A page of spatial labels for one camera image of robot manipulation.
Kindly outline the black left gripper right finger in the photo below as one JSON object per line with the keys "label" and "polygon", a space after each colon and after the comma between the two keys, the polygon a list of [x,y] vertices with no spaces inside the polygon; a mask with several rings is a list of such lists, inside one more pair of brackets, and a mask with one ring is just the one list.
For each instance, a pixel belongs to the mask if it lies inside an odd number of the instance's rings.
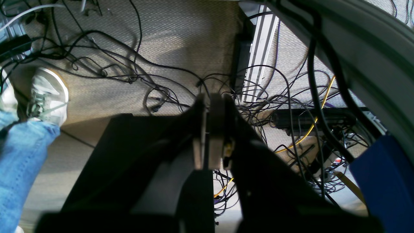
{"label": "black left gripper right finger", "polygon": [[242,119],[233,99],[209,100],[209,168],[229,168],[243,219],[240,233],[382,233],[379,220],[328,202],[278,158]]}

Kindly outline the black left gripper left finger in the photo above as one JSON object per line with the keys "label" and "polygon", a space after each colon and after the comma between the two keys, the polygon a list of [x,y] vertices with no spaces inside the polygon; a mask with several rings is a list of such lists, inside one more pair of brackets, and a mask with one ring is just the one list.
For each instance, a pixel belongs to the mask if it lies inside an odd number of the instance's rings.
{"label": "black left gripper left finger", "polygon": [[61,210],[36,232],[213,233],[204,121],[203,94],[179,116],[113,118]]}

